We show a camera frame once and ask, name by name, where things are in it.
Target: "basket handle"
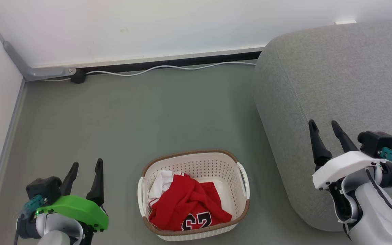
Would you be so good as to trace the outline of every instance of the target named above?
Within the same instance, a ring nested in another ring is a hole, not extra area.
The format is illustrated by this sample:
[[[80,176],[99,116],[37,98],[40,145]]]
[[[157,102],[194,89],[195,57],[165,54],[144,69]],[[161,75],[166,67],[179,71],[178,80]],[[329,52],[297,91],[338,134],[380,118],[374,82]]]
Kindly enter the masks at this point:
[[[249,179],[247,178],[246,170],[244,170],[244,167],[239,162],[237,162],[237,166],[238,166],[238,169],[240,169],[241,175],[243,176],[243,179],[244,179],[244,184],[245,184],[245,188],[246,188],[246,199],[249,200],[250,187],[249,187]]]
[[[143,176],[140,177],[137,185],[137,199],[138,199],[138,208],[140,209],[140,214],[142,217],[146,216],[144,202],[143,202]]]

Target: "gray sofa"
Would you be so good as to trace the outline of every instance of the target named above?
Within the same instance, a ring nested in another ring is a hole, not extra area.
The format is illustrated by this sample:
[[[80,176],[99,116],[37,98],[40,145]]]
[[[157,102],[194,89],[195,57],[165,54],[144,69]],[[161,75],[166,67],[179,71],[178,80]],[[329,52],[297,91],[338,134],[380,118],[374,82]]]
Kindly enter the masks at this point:
[[[308,121],[333,156],[343,152],[331,120],[357,146],[362,131],[392,135],[392,20],[277,37],[258,59],[252,90],[291,205],[309,225],[341,231],[329,193],[312,183]]]

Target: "gray floor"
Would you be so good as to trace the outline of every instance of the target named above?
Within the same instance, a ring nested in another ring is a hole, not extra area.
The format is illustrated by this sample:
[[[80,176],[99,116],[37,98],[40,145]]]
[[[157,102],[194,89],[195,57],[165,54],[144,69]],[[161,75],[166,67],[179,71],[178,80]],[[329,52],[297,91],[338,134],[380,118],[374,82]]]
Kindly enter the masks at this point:
[[[26,84],[0,194],[0,244],[13,242],[28,183],[52,175],[63,179],[78,161],[72,194],[85,197],[98,157],[104,159],[110,225],[92,244],[167,244],[143,224],[137,181],[156,157],[205,148],[237,156],[250,178],[251,207],[229,233],[176,244],[349,244],[342,233],[309,227],[291,208],[252,99],[253,69],[223,65],[132,78],[90,76],[80,85]],[[19,244],[37,242],[20,239]]]

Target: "black wire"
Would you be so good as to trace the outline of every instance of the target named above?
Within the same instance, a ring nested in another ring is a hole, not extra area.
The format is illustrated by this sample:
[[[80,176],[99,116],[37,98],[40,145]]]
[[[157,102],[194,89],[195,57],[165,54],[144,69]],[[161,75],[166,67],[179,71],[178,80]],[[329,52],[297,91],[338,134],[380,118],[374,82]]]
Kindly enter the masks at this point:
[[[19,239],[19,233],[20,233],[20,223],[22,218],[23,218],[23,214],[21,214],[20,217],[17,219],[16,234],[14,235],[13,245],[17,245],[17,240]]]
[[[372,175],[370,174],[370,171],[368,169],[365,170],[367,172],[367,176],[369,177],[369,180],[372,182],[373,187],[376,189],[376,191],[379,193],[379,195],[382,197],[382,199],[385,201],[385,203],[388,205],[389,208],[392,210],[392,205],[388,201],[388,199],[385,197],[385,195],[382,193],[381,189],[376,185],[375,180],[373,180]]]

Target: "red jersey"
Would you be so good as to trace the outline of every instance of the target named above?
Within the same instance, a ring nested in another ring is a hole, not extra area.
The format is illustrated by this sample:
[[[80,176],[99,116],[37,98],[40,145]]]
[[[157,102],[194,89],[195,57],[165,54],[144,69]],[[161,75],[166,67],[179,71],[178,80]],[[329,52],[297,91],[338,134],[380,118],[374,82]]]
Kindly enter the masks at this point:
[[[149,221],[162,230],[187,231],[230,222],[213,182],[174,175],[170,188],[152,205]]]

